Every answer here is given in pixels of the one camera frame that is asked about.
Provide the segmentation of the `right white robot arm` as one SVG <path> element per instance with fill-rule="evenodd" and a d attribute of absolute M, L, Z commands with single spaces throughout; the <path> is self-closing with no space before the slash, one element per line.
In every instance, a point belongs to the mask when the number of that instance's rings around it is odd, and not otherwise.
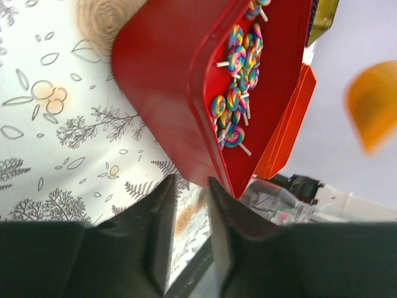
<path fill-rule="evenodd" d="M 308 176 L 276 174 L 270 181 L 289 190 L 297 199 L 314 208 L 318 222 L 396 222 L 396 209 L 342 192 Z"/>

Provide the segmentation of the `red tray swirl lollipops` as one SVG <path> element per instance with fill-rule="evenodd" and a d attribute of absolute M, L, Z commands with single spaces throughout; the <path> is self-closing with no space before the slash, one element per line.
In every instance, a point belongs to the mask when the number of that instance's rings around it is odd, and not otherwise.
<path fill-rule="evenodd" d="M 209 105 L 232 80 L 226 59 L 235 24 L 249 30 L 247 1 L 148 1 L 121 29 L 112 71 L 122 91 L 183 177 L 202 187 L 213 176 L 240 197 L 296 88 L 311 1 L 272 1 L 257 18 L 264 47 L 251 91 L 244 146 L 220 148 Z"/>

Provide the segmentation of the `orange tray clear lollipops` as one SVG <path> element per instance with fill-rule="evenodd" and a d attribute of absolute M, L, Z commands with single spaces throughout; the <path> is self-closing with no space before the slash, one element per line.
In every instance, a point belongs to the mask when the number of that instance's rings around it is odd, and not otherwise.
<path fill-rule="evenodd" d="M 311 66 L 303 63 L 297 86 L 254 171 L 256 176 L 271 179 L 287 164 L 313 96 L 316 83 L 317 80 Z"/>

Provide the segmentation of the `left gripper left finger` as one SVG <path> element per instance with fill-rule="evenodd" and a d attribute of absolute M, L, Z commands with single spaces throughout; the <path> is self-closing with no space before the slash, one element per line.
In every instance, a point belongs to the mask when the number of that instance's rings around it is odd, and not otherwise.
<path fill-rule="evenodd" d="M 164 178 L 123 212 L 78 222 L 3 222 L 2 297 L 163 297 L 176 201 Z"/>

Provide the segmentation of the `yellow plastic scoop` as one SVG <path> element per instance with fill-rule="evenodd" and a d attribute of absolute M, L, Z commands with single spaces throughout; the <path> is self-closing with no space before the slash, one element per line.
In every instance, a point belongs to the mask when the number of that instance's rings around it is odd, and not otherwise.
<path fill-rule="evenodd" d="M 349 117 L 368 156 L 396 136 L 396 60 L 361 71 L 344 96 Z"/>

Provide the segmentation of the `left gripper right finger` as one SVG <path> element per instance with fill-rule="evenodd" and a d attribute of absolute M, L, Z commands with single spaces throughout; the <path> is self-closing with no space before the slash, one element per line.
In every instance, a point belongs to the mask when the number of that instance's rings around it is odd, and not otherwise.
<path fill-rule="evenodd" d="M 208 179 L 220 297 L 395 297 L 394 222 L 276 225 Z"/>

